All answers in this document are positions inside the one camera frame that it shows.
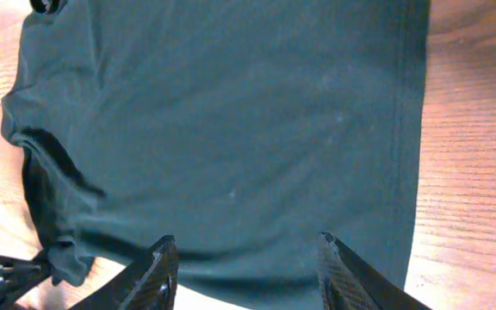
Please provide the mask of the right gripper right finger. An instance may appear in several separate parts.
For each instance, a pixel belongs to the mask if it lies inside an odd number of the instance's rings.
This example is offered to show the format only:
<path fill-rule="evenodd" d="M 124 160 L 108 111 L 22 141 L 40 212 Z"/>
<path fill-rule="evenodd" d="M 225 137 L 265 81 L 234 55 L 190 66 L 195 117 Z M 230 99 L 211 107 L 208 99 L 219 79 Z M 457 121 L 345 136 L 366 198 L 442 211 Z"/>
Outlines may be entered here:
<path fill-rule="evenodd" d="M 328 232 L 319 236 L 318 278 L 325 310 L 431 310 Z"/>

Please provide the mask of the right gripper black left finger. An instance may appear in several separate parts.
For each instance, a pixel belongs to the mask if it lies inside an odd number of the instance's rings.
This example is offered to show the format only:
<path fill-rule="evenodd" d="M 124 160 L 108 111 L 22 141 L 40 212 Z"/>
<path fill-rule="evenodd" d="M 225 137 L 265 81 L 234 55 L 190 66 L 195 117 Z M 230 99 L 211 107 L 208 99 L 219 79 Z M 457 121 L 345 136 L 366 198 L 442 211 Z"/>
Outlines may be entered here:
<path fill-rule="evenodd" d="M 176 242 L 173 236 L 165 235 L 70 310 L 172 310 L 177 272 Z"/>

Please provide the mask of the black t-shirt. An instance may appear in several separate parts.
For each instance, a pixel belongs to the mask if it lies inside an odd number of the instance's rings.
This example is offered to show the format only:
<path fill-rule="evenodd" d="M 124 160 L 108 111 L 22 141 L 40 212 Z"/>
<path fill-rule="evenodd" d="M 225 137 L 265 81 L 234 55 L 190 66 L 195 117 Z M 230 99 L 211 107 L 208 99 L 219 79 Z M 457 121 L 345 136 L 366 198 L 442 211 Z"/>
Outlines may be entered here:
<path fill-rule="evenodd" d="M 22 25 L 3 137 L 56 277 L 162 236 L 179 282 L 319 309 L 329 232 L 403 287 L 426 0 L 67 0 Z"/>

